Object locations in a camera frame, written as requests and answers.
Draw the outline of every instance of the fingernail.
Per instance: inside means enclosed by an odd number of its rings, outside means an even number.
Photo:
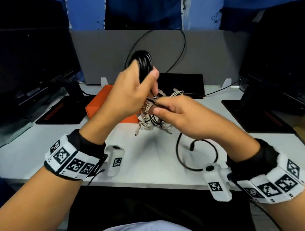
[[[159,71],[157,69],[153,69],[150,72],[156,79],[159,77]]]
[[[160,112],[160,109],[161,109],[161,108],[154,108],[154,109],[153,109],[153,113],[154,113],[155,115],[158,115],[159,112]]]

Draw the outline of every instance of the desk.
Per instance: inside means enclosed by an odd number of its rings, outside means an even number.
[[[81,85],[89,94],[96,94],[101,87]],[[218,90],[217,86],[206,86],[206,93]],[[238,100],[242,92],[237,88],[228,88],[218,93],[198,100],[206,107],[223,115],[239,126],[233,116],[222,105],[221,100]],[[88,118],[85,117],[79,125],[34,125],[20,137],[0,148],[0,176],[11,183],[24,183],[43,165],[45,152],[63,134],[81,128]],[[118,124],[110,133],[106,144],[116,144],[125,150],[120,173],[113,178],[98,175],[91,185],[117,187],[153,187],[174,189],[208,189],[201,172],[191,172],[184,169],[176,158],[175,145],[179,131],[172,129],[172,135],[154,128],[153,131],[140,130],[136,137],[134,132],[138,124]],[[270,145],[281,149],[294,162],[305,169],[305,146],[293,134],[251,134]],[[179,154],[190,157],[187,150],[192,139],[182,136],[179,144]],[[213,142],[218,150],[218,163],[226,167],[226,153],[223,148]],[[197,167],[210,163],[215,158],[215,152],[205,142],[196,142],[192,153]]]

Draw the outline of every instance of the black monitor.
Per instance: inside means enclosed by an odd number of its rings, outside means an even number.
[[[247,132],[295,133],[271,110],[305,114],[305,1],[267,9],[251,35],[240,69],[240,101],[222,103]]]
[[[61,2],[54,0],[0,3],[1,121],[52,94],[50,80],[72,77],[80,64]]]

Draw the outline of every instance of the orange box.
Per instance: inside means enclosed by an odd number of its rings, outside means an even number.
[[[105,85],[102,90],[100,90],[100,92],[94,97],[94,99],[87,105],[86,112],[89,119],[91,119],[98,111],[98,109],[103,105],[112,87],[113,85]],[[136,115],[132,115],[122,120],[120,123],[138,123],[138,118]]]

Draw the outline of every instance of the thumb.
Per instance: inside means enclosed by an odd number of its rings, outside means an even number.
[[[165,108],[154,108],[153,113],[158,116],[160,119],[170,123],[171,125],[175,125],[177,119],[179,118],[179,114],[174,112],[170,112]]]
[[[138,86],[138,91],[147,97],[150,89],[153,87],[157,79],[159,78],[159,71],[153,69],[143,80],[143,82]]]

